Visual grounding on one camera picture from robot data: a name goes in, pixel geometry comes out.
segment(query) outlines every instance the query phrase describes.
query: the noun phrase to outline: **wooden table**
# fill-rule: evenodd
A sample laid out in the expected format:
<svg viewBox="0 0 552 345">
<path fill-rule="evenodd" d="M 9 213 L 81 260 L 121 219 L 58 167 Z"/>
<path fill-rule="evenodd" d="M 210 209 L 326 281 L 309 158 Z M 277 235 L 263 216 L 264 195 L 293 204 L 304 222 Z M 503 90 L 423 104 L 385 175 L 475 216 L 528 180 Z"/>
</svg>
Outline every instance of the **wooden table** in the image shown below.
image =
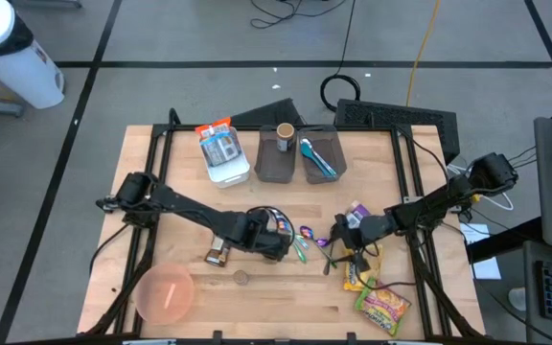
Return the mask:
<svg viewBox="0 0 552 345">
<path fill-rule="evenodd" d="M 113 192 L 118 190 L 127 173 L 144 169 L 150 131 L 151 126 L 127 128 L 114 176 Z M 442 157 L 434 126 L 414 126 L 413 133 L 421 145 Z M 208 178 L 195 133 L 177 131 L 173 136 L 167 184 L 177 192 L 218 210 L 246 211 L 257 205 L 276 206 L 296 226 L 307 225 L 318 236 L 325 237 L 334 224 L 334 215 L 344 212 L 353 200 L 359 200 L 376 214 L 382 214 L 384 208 L 401 202 L 390 134 L 375 131 L 338 134 L 348 165 L 348 171 L 338 182 L 308 184 L 298 152 L 295 174 L 289 184 L 263 183 L 251 172 L 248 181 L 219 189 Z M 251 169 L 257 156 L 258 136 L 256 131 L 239 132 Z M 404 164 L 408 167 L 404 140 L 401 139 L 401 142 Z M 435 160 L 420 149 L 417 149 L 417 155 L 425 192 L 444 185 L 444 175 Z M 155 162 L 156 173 L 159 160 L 157 158 Z M 410 172 L 407 175 L 408 188 L 414 195 Z M 101 242 L 121 227 L 122 217 L 121 213 L 105 216 Z M 455 216 L 448 216 L 445 222 L 459 226 Z M 444 290 L 469 322 L 484 333 L 461 235 L 441 227 L 433 236 Z M 354 309 L 358 292 L 342 289 L 343 265 L 332 270 L 329 276 L 323 275 L 325 260 L 317 248 L 311 247 L 306 251 L 306 264 L 298 260 L 292 249 L 278 264 L 266 264 L 259 254 L 233 250 L 227 266 L 219 268 L 203 262 L 212 238 L 210 230 L 184 218 L 175 215 L 161 218 L 154 264 L 179 263 L 187 266 L 195 282 L 195 300 L 189 313 L 178 323 L 170 326 L 145 323 L 142 336 L 210 338 L 214 330 L 221 330 L 226 338 L 343 339 L 346 332 L 355 332 L 358 339 L 390 338 L 388 333 Z M 95 262 L 79 332 L 97 322 L 116 296 L 116 291 L 120 290 L 129 241 L 130 231 L 109 245 Z M 414 282 L 409 249 L 404 238 L 389 236 L 380 243 L 385 253 L 380 274 L 383 282 Z M 339 244 L 334 249 L 334 256 L 338 257 L 341 250 Z M 238 286 L 233 281 L 233 273 L 239 269 L 250 275 L 247 286 Z M 393 289 L 412 302 L 398 338 L 423 339 L 416 289 Z M 435 300 L 429 289 L 427 299 L 432 312 L 433 331 L 439 334 Z M 127 311 L 126 331 L 131 329 L 132 300 Z"/>
</svg>

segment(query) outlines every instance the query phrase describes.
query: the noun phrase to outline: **desk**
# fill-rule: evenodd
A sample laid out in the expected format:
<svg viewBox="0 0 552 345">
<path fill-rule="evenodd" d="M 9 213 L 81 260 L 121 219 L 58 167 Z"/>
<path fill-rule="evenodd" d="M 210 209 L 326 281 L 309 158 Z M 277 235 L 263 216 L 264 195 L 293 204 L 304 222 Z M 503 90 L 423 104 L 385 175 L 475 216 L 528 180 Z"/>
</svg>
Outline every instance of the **desk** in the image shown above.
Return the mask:
<svg viewBox="0 0 552 345">
<path fill-rule="evenodd" d="M 475 263 L 519 249 L 527 240 L 552 245 L 552 119 L 534 120 L 534 134 L 538 154 L 541 216 L 471 244 L 470 252 Z"/>
<path fill-rule="evenodd" d="M 538 302 L 538 281 L 536 280 L 536 261 L 552 263 L 552 247 L 542 243 L 527 241 L 523 244 L 525 262 L 525 304 L 527 322 L 552 335 L 552 320 L 540 315 Z M 552 341 L 527 328 L 527 341 L 535 344 L 552 344 Z"/>
<path fill-rule="evenodd" d="M 144 169 L 150 132 L 151 126 L 127 128 L 113 192 L 118 190 L 127 173 Z M 421 145 L 442 157 L 434 126 L 414 126 L 413 135 Z M 239 139 L 253 167 L 259 133 L 239 131 Z M 312 227 L 317 236 L 327 236 L 334 215 L 343 212 L 353 200 L 359 200 L 376 213 L 400 202 L 390 134 L 345 131 L 339 132 L 339 139 L 348 171 L 338 182 L 309 185 L 298 152 L 295 173 L 289 184 L 263 183 L 252 172 L 248 181 L 221 190 L 208 178 L 196 135 L 191 131 L 176 131 L 166 183 L 177 192 L 219 210 L 245 211 L 253 206 L 270 204 L 287 213 L 297 227 L 304 224 Z M 417 152 L 425 192 L 429 193 L 444 185 L 444 176 L 429 154 L 420 149 Z M 154 171 L 158 172 L 158 169 L 157 162 Z M 101 242 L 121 227 L 122 216 L 121 213 L 105 216 Z M 455 216 L 448 216 L 445 221 L 459 225 Z M 115 298 L 116 291 L 120 290 L 130 237 L 130 232 L 122 235 L 95 262 L 79 332 L 97 322 Z M 227 266 L 218 268 L 203 262 L 212 237 L 210 230 L 184 218 L 174 215 L 161 218 L 154 263 L 176 262 L 187 266 L 195 282 L 195 300 L 189 313 L 176 324 L 157 327 L 145 323 L 143 337 L 211 338 L 213 331 L 221 330 L 225 338 L 342 339 L 347 332 L 355 332 L 358 339 L 389 338 L 386 332 L 354 310 L 358 292 L 342 289 L 341 267 L 332 269 L 327 277 L 322 274 L 325 260 L 316 248 L 306 251 L 307 264 L 300 263 L 293 250 L 277 264 L 266 264 L 258 254 L 234 250 L 229 255 Z M 484 333 L 461 235 L 446 227 L 438 228 L 434 231 L 434 242 L 444 290 L 469 322 Z M 385 253 L 381 279 L 385 283 L 413 282 L 405 239 L 390 236 L 380 243 Z M 334 249 L 334 255 L 337 257 L 341 250 L 340 243 Z M 238 269 L 250 275 L 247 286 L 234 283 L 232 275 Z M 412 302 L 398 337 L 422 339 L 424 334 L 416 289 L 393 289 Z M 433 331 L 439 334 L 435 302 L 430 290 L 427 291 L 433 311 Z M 125 330 L 131 329 L 133 312 L 134 308 L 127 310 Z"/>
</svg>

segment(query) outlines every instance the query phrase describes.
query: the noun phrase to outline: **pink bowl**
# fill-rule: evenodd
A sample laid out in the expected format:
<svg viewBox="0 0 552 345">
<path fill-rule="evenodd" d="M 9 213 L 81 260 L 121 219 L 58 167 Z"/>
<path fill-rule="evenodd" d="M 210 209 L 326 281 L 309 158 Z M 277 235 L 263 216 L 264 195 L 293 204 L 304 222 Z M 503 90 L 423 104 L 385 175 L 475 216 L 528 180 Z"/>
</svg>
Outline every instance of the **pink bowl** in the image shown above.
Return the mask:
<svg viewBox="0 0 552 345">
<path fill-rule="evenodd" d="M 191 308 L 195 287 L 187 268 L 159 264 L 149 269 L 133 291 L 140 316 L 152 325 L 176 322 Z"/>
</svg>

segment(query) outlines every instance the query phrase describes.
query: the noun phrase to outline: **white trash can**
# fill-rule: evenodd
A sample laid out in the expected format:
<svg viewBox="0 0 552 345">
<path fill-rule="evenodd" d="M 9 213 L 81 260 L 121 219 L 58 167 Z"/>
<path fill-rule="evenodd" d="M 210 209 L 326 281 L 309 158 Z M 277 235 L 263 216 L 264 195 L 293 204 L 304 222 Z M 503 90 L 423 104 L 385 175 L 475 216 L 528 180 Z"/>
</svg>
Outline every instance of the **white trash can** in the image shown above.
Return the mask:
<svg viewBox="0 0 552 345">
<path fill-rule="evenodd" d="M 0 81 L 36 109 L 63 101 L 63 74 L 6 0 L 0 0 Z"/>
</svg>

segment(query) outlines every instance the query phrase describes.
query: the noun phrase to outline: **snack bag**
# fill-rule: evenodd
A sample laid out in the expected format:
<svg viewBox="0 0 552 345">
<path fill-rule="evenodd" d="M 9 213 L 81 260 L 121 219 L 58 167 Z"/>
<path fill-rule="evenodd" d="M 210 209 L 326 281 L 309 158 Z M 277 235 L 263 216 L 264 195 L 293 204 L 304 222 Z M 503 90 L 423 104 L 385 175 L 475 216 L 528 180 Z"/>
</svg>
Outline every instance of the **snack bag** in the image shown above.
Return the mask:
<svg viewBox="0 0 552 345">
<path fill-rule="evenodd" d="M 236 158 L 242 150 L 236 132 L 230 129 L 230 124 L 231 119 L 226 118 L 211 125 L 195 128 L 195 132 L 200 137 L 199 145 L 203 155 L 211 167 Z"/>
<path fill-rule="evenodd" d="M 360 202 L 353 201 L 351 206 L 346 210 L 346 220 L 349 222 L 349 228 L 355 229 L 358 228 L 361 219 L 365 216 L 370 216 L 370 211 L 368 211 Z M 378 245 L 379 252 L 374 253 L 376 248 L 374 245 L 370 245 L 368 251 L 373 254 L 378 254 L 377 257 L 371 255 L 366 255 L 368 264 L 372 267 L 370 270 L 361 272 L 359 275 L 363 282 L 367 282 L 370 277 L 379 277 L 380 276 L 380 264 L 382 264 L 382 245 Z M 353 250 L 344 249 L 344 256 L 352 255 Z M 351 262 L 346 262 L 344 267 L 344 289 L 349 291 L 362 291 L 364 288 L 363 284 L 357 278 L 357 267 Z"/>
<path fill-rule="evenodd" d="M 380 276 L 380 266 L 382 265 L 382 244 L 378 244 L 377 248 L 379 249 L 379 255 L 377 257 L 366 255 L 365 258 L 370 264 L 370 270 L 365 272 L 360 272 L 359 277 L 363 282 L 369 282 L 370 280 L 376 279 Z M 374 253 L 376 248 L 374 245 L 368 246 L 368 251 Z M 353 250 L 344 249 L 344 255 L 352 255 Z M 344 289 L 349 291 L 362 291 L 365 287 L 357 278 L 357 266 L 351 262 L 346 262 L 344 266 Z"/>
<path fill-rule="evenodd" d="M 370 279 L 368 285 L 374 285 Z M 403 315 L 410 307 L 410 302 L 389 288 L 371 290 L 365 288 L 356 300 L 356 309 L 363 312 L 367 318 L 395 336 L 402 323 Z"/>
</svg>

